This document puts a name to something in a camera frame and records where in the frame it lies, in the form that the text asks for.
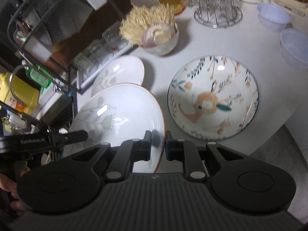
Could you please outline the person's left hand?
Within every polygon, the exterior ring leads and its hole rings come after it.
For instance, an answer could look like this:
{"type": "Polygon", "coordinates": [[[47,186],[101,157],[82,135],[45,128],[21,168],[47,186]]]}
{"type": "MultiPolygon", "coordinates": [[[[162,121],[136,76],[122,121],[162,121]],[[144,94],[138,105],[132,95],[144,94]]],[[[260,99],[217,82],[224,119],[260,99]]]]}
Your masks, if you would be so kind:
{"type": "Polygon", "coordinates": [[[13,198],[12,202],[10,202],[10,208],[18,215],[23,215],[24,208],[17,194],[17,183],[1,173],[1,189],[9,193],[13,198]]]}

